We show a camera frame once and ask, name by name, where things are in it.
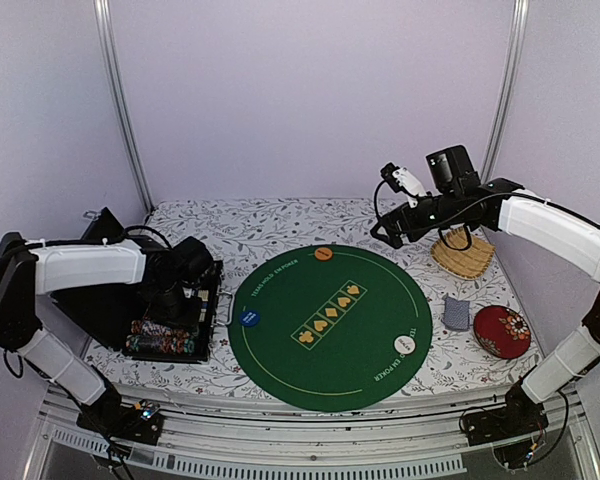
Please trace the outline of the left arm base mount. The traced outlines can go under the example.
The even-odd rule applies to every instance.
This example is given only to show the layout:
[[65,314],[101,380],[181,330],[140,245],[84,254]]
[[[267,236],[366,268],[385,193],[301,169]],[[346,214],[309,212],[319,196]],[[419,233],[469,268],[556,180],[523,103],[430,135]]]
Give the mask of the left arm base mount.
[[79,403],[77,426],[99,433],[105,439],[119,438],[156,446],[162,433],[164,416],[160,406],[141,400],[125,406],[112,384],[92,405]]

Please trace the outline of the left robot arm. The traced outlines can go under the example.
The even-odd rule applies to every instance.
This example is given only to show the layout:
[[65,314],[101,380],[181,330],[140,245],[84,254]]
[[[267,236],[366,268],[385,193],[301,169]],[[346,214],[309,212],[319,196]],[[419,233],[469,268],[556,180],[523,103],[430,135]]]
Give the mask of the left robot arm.
[[88,335],[120,350],[142,314],[168,327],[194,326],[199,303],[185,291],[203,283],[215,265],[192,237],[171,246],[127,232],[56,241],[27,241],[9,232],[0,240],[0,348],[90,406],[91,419],[106,433],[121,433],[129,415],[109,397],[114,388],[43,325],[38,298],[51,297]]

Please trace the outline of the orange big blind button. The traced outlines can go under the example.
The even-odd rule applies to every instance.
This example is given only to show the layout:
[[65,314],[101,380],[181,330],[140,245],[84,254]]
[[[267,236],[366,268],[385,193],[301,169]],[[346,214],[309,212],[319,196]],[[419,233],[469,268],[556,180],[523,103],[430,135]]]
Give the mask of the orange big blind button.
[[329,261],[333,258],[334,253],[329,247],[318,247],[314,251],[314,256],[319,261]]

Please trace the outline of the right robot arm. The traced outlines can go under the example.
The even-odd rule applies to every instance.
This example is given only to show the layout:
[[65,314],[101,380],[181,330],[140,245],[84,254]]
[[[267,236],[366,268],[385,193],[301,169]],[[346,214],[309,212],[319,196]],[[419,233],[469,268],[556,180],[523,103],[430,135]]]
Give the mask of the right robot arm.
[[381,169],[382,184],[407,200],[379,214],[371,234],[395,249],[457,225],[527,241],[519,254],[502,258],[547,354],[498,412],[497,427],[517,436],[534,422],[537,405],[600,362],[600,224],[512,180],[481,179],[462,145],[434,152],[426,163],[434,192],[404,167]]

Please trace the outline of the blue small blind button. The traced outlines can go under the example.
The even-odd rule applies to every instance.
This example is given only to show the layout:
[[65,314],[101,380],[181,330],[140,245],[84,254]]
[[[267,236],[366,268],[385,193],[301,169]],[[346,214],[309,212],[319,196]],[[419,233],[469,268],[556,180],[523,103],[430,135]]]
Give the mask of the blue small blind button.
[[255,310],[245,310],[240,314],[239,323],[241,326],[251,328],[260,322],[261,316]]

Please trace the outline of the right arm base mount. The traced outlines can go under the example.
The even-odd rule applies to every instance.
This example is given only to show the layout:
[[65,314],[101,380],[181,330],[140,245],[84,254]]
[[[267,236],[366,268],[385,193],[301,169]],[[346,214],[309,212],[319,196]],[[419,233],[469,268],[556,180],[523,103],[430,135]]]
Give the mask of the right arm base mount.
[[539,434],[538,440],[526,440],[494,450],[496,461],[507,469],[523,468],[531,463],[548,425],[543,404],[534,403],[528,398],[522,389],[521,380],[506,393],[503,406],[463,413],[459,420],[460,430],[467,436],[470,446],[524,434]]

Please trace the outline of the white dealer button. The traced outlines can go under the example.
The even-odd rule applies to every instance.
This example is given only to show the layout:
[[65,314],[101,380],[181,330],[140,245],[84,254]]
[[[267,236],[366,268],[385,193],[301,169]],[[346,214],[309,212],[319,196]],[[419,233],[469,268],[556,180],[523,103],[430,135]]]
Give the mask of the white dealer button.
[[415,351],[416,343],[410,336],[400,335],[394,340],[394,348],[401,355],[410,355]]

